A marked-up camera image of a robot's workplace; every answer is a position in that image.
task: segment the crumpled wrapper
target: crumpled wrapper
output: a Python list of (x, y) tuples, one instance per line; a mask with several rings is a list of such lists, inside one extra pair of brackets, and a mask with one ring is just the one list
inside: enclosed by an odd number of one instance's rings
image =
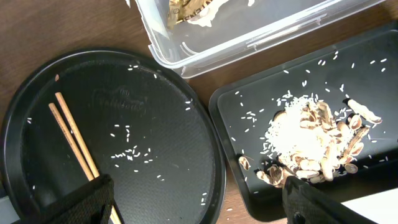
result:
[(202, 27), (211, 27), (211, 21), (221, 5), (229, 0), (169, 0), (167, 27), (188, 21)]

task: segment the pair of chopsticks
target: pair of chopsticks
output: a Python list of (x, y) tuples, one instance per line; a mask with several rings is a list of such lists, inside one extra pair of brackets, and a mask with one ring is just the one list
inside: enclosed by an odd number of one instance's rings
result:
[[(79, 132), (79, 129), (77, 128), (77, 125), (75, 123), (75, 120), (73, 119), (72, 114), (70, 113), (67, 103), (63, 99), (62, 94), (56, 93), (55, 96), (57, 97), (58, 103), (60, 104), (61, 109), (62, 109), (65, 117), (67, 118), (69, 126), (72, 129), (73, 134), (76, 137), (76, 140), (80, 146), (81, 151), (83, 152), (84, 157), (82, 156), (72, 135), (69, 133), (69, 129), (68, 129), (67, 125), (65, 124), (65, 122), (63, 121), (62, 116), (59, 113), (55, 104), (50, 103), (49, 108), (50, 108), (52, 114), (54, 115), (54, 118), (57, 120), (57, 123), (63, 132), (63, 135), (66, 137), (70, 147), (72, 148), (73, 153), (75, 153), (75, 156), (76, 156), (81, 168), (83, 169), (84, 173), (86, 174), (87, 179), (89, 181), (92, 181), (94, 178), (97, 178), (98, 176), (100, 176), (100, 173), (98, 172), (98, 169), (95, 166), (93, 158), (91, 157), (90, 152), (87, 149), (87, 146)], [(113, 224), (121, 224), (118, 214), (116, 213), (116, 210), (114, 209), (114, 206), (112, 206), (111, 219), (112, 219)]]

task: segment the plastic container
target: plastic container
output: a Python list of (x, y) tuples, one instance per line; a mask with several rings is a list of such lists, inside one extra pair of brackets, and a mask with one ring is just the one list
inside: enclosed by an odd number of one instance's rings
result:
[(350, 16), (384, 0), (229, 0), (212, 27), (167, 28), (168, 0), (136, 0), (155, 60), (192, 78)]

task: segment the brown wrapper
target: brown wrapper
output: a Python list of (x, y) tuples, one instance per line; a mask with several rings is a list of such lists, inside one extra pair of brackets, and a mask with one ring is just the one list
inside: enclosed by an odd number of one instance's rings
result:
[(213, 0), (169, 0), (167, 27), (187, 21), (204, 10)]

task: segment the wood grain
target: wood grain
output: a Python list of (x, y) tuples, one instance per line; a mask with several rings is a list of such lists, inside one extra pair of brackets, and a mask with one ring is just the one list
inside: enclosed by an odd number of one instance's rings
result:
[[(225, 84), (397, 18), (398, 0), (387, 0), (187, 82), (207, 104), (213, 92)], [(151, 57), (149, 44), (134, 1), (129, 9), (124, 0), (0, 0), (0, 119), (4, 117), (18, 86), (46, 61), (87, 47), (117, 47)], [(218, 223), (257, 223), (247, 213), (230, 171)]]

